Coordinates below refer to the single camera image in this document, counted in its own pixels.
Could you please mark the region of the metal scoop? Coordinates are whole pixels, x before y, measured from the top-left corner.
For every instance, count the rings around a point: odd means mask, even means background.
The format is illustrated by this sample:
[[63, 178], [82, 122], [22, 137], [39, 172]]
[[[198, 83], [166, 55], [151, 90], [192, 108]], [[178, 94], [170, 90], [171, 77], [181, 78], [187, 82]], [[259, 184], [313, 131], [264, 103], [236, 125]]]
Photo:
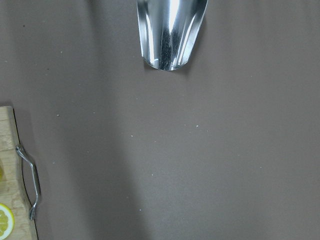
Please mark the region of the metal scoop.
[[191, 57], [208, 1], [138, 0], [139, 42], [143, 60], [160, 71], [175, 71]]

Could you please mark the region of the bamboo cutting board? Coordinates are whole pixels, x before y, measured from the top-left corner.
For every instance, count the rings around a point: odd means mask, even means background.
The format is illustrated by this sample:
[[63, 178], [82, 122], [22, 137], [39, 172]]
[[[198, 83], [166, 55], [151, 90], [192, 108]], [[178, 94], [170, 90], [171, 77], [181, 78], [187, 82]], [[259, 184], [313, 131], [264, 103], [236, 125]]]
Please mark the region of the bamboo cutting board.
[[[35, 200], [30, 201], [23, 176], [23, 163], [30, 167]], [[41, 190], [36, 165], [20, 144], [14, 109], [0, 108], [0, 203], [9, 207], [15, 224], [5, 240], [37, 240], [35, 223]]]

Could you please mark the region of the front lemon slice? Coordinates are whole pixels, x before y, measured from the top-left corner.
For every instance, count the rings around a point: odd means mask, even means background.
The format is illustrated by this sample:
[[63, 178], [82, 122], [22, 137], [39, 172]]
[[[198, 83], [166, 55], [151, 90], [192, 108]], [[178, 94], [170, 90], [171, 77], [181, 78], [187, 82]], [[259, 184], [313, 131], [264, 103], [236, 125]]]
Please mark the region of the front lemon slice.
[[5, 204], [0, 204], [0, 239], [6, 239], [13, 231], [15, 217], [11, 209]]

